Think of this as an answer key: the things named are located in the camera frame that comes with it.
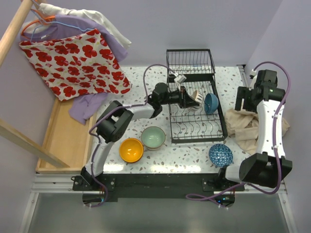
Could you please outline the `striped cream bowl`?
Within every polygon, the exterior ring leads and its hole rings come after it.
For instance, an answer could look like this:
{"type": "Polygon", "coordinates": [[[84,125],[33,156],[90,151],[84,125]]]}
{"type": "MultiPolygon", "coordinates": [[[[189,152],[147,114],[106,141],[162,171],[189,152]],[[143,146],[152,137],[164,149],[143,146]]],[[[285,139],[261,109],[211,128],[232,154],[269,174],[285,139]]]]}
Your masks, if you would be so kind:
{"type": "Polygon", "coordinates": [[[203,95],[198,91],[195,90],[191,97],[199,104],[198,106],[193,106],[189,108],[190,112],[196,112],[197,110],[200,110],[202,108],[203,103],[203,95]]]}

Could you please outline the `solid blue bowl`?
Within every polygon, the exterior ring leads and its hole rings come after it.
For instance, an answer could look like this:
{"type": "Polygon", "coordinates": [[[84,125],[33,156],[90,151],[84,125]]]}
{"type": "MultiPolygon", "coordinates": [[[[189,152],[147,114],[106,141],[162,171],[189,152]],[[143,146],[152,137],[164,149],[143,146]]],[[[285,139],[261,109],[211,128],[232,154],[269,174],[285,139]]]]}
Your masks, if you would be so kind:
{"type": "Polygon", "coordinates": [[[213,114],[219,106],[219,100],[216,95],[208,93],[204,101],[204,110],[206,114],[213,114]]]}

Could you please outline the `mint green bowl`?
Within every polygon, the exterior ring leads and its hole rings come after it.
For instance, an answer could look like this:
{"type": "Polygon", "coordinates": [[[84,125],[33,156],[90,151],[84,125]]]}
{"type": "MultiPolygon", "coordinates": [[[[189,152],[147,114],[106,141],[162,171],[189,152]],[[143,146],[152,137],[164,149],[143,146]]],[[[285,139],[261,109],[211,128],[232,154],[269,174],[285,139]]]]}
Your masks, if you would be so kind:
{"type": "Polygon", "coordinates": [[[166,135],[161,128],[151,126],[144,129],[140,138],[148,150],[157,150],[164,144],[166,135]]]}

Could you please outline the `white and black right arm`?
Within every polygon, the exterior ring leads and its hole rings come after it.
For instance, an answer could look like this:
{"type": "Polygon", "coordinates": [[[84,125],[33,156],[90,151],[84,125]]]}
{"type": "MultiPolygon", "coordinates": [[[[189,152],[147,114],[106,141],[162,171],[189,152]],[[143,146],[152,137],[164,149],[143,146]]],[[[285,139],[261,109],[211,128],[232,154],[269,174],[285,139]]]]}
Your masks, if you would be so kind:
{"type": "Polygon", "coordinates": [[[252,85],[238,88],[235,110],[257,114],[257,147],[239,166],[226,165],[219,170],[216,184],[223,191],[234,183],[277,189],[293,168],[292,161],[285,158],[282,142],[282,114],[287,91],[278,88],[275,71],[266,69],[252,74],[252,85]]]}

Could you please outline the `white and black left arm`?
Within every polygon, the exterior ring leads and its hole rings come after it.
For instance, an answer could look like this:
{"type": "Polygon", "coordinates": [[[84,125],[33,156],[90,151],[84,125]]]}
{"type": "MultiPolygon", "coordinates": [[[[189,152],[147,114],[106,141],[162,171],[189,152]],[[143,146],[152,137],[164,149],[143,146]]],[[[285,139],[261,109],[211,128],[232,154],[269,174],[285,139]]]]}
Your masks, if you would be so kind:
{"type": "Polygon", "coordinates": [[[84,186],[89,190],[100,187],[102,183],[99,176],[103,173],[109,152],[115,142],[122,138],[131,121],[155,118],[162,112],[162,106],[166,104],[176,104],[181,109],[196,110],[203,102],[199,97],[200,94],[199,91],[194,91],[189,95],[184,86],[169,91],[165,83],[157,83],[144,103],[123,105],[117,100],[111,102],[93,126],[92,129],[96,129],[96,132],[89,131],[91,136],[98,139],[98,144],[81,170],[84,186]]]}

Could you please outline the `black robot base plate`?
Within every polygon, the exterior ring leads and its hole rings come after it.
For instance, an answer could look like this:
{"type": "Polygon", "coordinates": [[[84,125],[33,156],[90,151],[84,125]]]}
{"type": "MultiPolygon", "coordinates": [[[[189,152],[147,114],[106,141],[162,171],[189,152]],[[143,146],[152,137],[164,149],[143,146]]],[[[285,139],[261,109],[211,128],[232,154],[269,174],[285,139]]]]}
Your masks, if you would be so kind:
{"type": "Polygon", "coordinates": [[[107,196],[91,177],[86,181],[76,175],[71,180],[73,191],[83,192],[84,204],[97,204],[105,198],[117,202],[122,198],[183,199],[190,193],[209,196],[236,184],[225,180],[215,183],[216,177],[216,173],[102,174],[97,180],[106,186],[107,196]]]}

